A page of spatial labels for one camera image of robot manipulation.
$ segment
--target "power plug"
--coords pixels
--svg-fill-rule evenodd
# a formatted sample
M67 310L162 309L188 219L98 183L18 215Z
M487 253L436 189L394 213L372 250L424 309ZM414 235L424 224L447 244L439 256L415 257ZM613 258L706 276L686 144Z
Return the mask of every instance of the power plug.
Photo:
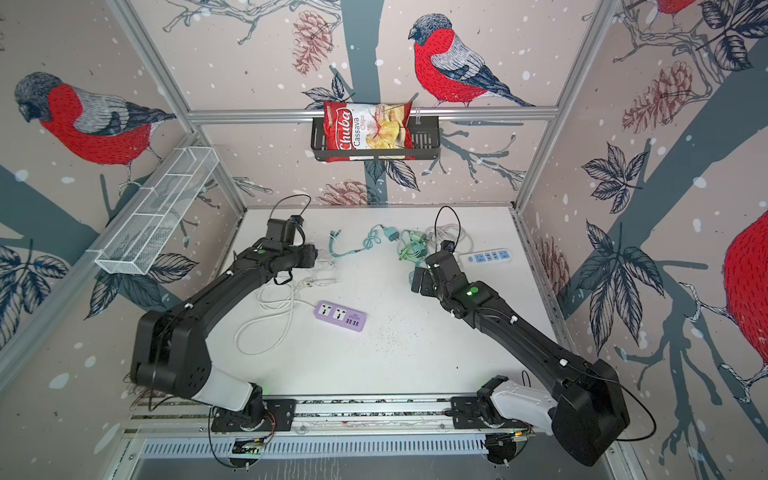
M394 242L395 240L400 238L400 233L397 231L395 227L384 227L382 226L382 230L384 230L384 234L387 238L389 238L390 242Z

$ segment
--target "white wire basket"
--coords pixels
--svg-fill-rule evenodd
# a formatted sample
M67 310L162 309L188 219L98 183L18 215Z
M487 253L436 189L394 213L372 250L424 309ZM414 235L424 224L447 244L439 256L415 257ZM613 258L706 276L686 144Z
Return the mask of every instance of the white wire basket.
M96 259L107 273L146 275L219 164L210 147L180 148L176 153L157 184L140 189L147 196Z

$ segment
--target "black wire basket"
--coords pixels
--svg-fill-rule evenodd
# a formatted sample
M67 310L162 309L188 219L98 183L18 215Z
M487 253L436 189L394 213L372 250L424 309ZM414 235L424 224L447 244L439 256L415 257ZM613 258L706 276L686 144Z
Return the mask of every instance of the black wire basket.
M327 161L330 157L369 157L365 160L435 160L440 155L439 118L422 116L408 120L408 130L414 148L383 148L364 150L327 150L328 142L323 129L323 118L312 121L312 151L315 160Z

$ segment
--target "bag of chips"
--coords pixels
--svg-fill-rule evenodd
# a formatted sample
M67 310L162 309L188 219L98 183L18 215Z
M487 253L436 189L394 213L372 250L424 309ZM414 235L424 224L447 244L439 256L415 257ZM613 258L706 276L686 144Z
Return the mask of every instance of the bag of chips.
M325 103L327 150L346 151L369 149L413 148L408 131L411 104L347 104ZM403 155L381 156L382 159L403 159ZM329 157L327 161L371 160L370 155Z

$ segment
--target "white power strip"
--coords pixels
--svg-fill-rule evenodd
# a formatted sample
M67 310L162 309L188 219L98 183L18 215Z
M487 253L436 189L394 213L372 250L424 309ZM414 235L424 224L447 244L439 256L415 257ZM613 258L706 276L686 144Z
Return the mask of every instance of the white power strip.
M496 250L486 250L483 252L462 253L458 256L458 260L462 263L463 266L485 265L508 262L512 260L512 254L507 248L499 248Z

